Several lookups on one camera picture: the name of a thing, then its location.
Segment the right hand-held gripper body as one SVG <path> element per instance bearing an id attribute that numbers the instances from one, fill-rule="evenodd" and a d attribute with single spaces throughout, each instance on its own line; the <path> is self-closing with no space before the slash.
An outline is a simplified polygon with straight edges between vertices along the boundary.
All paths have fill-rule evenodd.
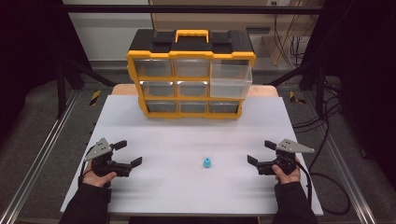
<path id="1" fill-rule="evenodd" d="M 282 171 L 289 175 L 297 166 L 296 153 L 314 153 L 312 147 L 306 147 L 295 141 L 284 139 L 276 144 L 276 158 L 273 161 L 259 161 L 256 168 L 260 175 L 275 175 L 272 166 L 278 165 Z"/>

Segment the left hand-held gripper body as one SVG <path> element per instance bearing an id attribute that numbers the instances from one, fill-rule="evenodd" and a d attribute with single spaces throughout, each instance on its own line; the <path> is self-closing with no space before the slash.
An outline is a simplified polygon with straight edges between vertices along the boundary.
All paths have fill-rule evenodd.
<path id="1" fill-rule="evenodd" d="M 113 151 L 113 144 L 101 138 L 88 150 L 84 161 L 92 162 L 92 170 L 98 176 L 115 172 L 117 176 L 127 177 L 132 171 L 131 164 L 113 161 Z"/>

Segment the clear plastic drawer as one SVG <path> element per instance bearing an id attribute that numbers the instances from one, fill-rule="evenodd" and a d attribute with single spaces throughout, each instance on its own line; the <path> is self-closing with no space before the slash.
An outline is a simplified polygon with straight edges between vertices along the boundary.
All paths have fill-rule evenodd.
<path id="1" fill-rule="evenodd" d="M 210 73 L 210 96 L 245 99 L 252 84 L 248 65 L 212 64 Z"/>

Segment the person's left hand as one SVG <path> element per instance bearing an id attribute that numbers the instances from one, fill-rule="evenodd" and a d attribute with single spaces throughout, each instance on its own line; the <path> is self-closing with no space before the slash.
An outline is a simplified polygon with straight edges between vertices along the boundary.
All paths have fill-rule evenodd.
<path id="1" fill-rule="evenodd" d="M 117 176 L 115 172 L 109 173 L 104 176 L 96 175 L 92 170 L 92 163 L 89 161 L 82 177 L 82 182 L 87 185 L 103 188 L 106 183 L 110 182 Z"/>

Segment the person's right hand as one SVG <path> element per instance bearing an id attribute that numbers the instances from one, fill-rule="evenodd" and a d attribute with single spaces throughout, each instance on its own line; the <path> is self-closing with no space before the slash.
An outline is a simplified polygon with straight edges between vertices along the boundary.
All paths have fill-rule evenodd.
<path id="1" fill-rule="evenodd" d="M 289 175 L 286 175 L 276 164 L 272 166 L 272 169 L 276 175 L 276 180 L 278 180 L 281 184 L 289 184 L 292 182 L 299 182 L 301 180 L 301 172 L 299 167 L 296 167 Z"/>

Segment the black metal stand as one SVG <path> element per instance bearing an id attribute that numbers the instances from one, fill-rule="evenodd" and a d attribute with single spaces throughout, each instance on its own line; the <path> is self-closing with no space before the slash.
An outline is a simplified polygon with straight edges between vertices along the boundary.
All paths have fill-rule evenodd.
<path id="1" fill-rule="evenodd" d="M 325 75 L 323 69 L 319 63 L 307 62 L 299 67 L 288 72 L 286 75 L 269 82 L 269 85 L 277 87 L 285 81 L 302 75 L 302 79 L 299 83 L 299 87 L 302 91 L 307 91 L 316 84 L 316 104 L 315 111 L 319 115 L 320 119 L 324 119 L 324 89 L 325 89 Z"/>
<path id="2" fill-rule="evenodd" d="M 81 90 L 85 82 L 80 77 L 80 74 L 85 74 L 100 83 L 108 86 L 115 87 L 116 82 L 113 82 L 105 77 L 94 72 L 91 68 L 84 66 L 72 60 L 63 61 L 59 63 L 56 68 L 56 82 L 57 82 L 57 92 L 58 92 L 58 115 L 59 119 L 65 114 L 66 111 L 66 91 L 65 82 L 68 81 L 73 90 Z"/>

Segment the set of closed clear drawers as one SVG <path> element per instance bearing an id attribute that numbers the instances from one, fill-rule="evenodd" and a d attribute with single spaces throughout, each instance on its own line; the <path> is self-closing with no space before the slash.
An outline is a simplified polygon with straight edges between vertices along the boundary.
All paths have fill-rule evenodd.
<path id="1" fill-rule="evenodd" d="M 240 100 L 210 99 L 208 59 L 135 59 L 136 87 L 148 115 L 238 113 Z"/>

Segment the black curtain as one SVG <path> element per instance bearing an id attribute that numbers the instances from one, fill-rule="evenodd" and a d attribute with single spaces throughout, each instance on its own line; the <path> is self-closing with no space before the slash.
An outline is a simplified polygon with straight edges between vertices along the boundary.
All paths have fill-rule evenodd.
<path id="1" fill-rule="evenodd" d="M 305 58 L 337 29 L 323 64 L 363 148 L 396 187 L 396 0 L 324 0 Z"/>
<path id="2" fill-rule="evenodd" d="M 69 15 L 49 10 L 64 0 L 0 0 L 0 141 L 11 132 L 27 93 L 56 78 L 61 67 L 75 89 L 84 86 L 73 60 L 88 57 Z"/>

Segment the yellow black drawer organizer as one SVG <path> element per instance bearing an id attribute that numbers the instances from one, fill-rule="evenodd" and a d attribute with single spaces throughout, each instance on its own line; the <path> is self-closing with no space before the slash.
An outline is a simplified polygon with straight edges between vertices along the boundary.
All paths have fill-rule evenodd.
<path id="1" fill-rule="evenodd" d="M 245 31 L 231 30 L 226 32 L 212 32 L 208 30 L 175 30 L 160 32 L 151 29 L 141 29 L 136 32 L 134 40 L 127 51 L 127 68 L 131 80 L 137 81 L 134 66 L 135 59 L 208 59 L 212 64 L 248 65 L 251 68 L 256 61 L 256 54 L 251 45 L 248 33 Z M 138 103 L 142 109 L 142 91 L 136 87 Z M 232 115 L 203 115 L 203 116 L 178 116 L 148 115 L 148 118 L 177 119 L 177 118 L 205 118 L 205 119 L 238 119 L 242 115 L 242 104 L 245 99 L 211 97 L 215 100 L 240 100 L 238 113 Z"/>

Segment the black overhead bar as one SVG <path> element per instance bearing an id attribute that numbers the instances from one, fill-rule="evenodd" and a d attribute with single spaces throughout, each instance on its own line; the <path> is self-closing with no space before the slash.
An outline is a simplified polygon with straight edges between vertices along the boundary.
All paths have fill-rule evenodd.
<path id="1" fill-rule="evenodd" d="M 297 14 L 319 15 L 323 7 L 239 7 L 239 6 L 173 6 L 173 5 L 63 5 L 70 13 L 208 13 L 208 14 Z"/>

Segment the aluminium frame rail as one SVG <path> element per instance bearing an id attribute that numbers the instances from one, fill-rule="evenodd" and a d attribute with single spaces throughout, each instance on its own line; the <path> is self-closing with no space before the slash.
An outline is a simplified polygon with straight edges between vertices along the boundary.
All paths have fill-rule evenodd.
<path id="1" fill-rule="evenodd" d="M 340 153 L 332 135 L 329 133 L 326 138 L 329 148 L 329 154 L 335 166 L 337 174 L 340 176 L 341 182 L 346 189 L 347 196 L 349 197 L 352 206 L 360 220 L 361 224 L 377 224 L 375 216 L 366 202 L 361 189 L 356 182 L 353 174 L 349 170 L 345 160 Z"/>
<path id="2" fill-rule="evenodd" d="M 79 96 L 71 91 L 58 114 L 57 96 L 31 92 L 11 135 L 0 144 L 0 224 L 13 224 Z"/>

